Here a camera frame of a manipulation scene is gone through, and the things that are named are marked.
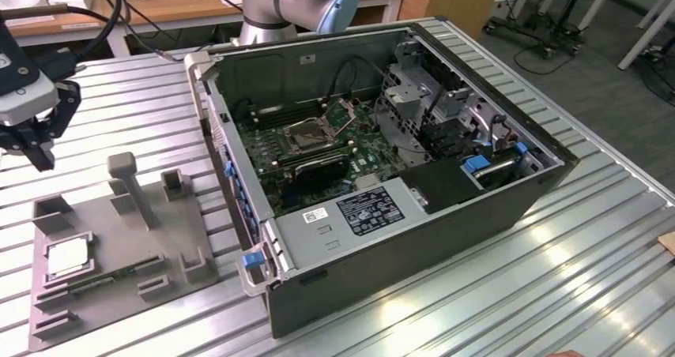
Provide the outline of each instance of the blue latch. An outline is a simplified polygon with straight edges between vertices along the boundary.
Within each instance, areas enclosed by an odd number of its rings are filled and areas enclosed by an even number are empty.
[[[225,175],[229,178],[234,176],[234,163],[233,163],[233,161],[228,161],[225,163]]]
[[[520,155],[523,155],[528,152],[528,146],[523,142],[519,142],[516,144],[516,150],[520,153]]]
[[[265,254],[262,252],[253,252],[242,256],[244,267],[250,270],[258,266],[265,265]]]
[[[490,161],[486,156],[474,156],[464,161],[464,168],[474,174],[476,171],[490,166]]]

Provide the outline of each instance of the slotted metal table surface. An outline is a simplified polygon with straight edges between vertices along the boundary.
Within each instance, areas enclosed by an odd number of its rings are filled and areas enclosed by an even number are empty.
[[[582,158],[516,226],[274,340],[233,265],[240,246],[184,65],[147,55],[89,63],[57,170],[39,174],[12,156],[0,165],[2,356],[29,354],[31,200],[109,194],[106,156],[122,151],[137,154],[142,184],[176,167],[193,176],[222,279],[41,355],[675,353],[674,257],[657,242],[675,226],[673,194],[462,31],[432,18],[420,23]]]

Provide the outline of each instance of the light blue robot joint cap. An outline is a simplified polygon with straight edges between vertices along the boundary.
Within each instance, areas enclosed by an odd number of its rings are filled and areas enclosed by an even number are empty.
[[[331,9],[319,22],[317,33],[325,35],[348,29],[357,13],[357,7],[359,0],[332,0]]]

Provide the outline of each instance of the computer case side panel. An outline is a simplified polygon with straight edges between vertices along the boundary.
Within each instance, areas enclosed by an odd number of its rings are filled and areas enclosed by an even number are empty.
[[[273,337],[286,336],[429,269],[518,222],[569,176],[577,160],[510,186],[423,226],[268,288]]]

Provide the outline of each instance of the wheel caster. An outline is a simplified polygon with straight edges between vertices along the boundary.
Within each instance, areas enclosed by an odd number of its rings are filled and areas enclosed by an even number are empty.
[[[544,59],[551,59],[555,54],[555,50],[550,47],[544,47]]]
[[[495,33],[496,28],[498,27],[495,27],[495,24],[488,24],[488,25],[486,25],[483,30],[486,31],[486,34],[492,35]]]

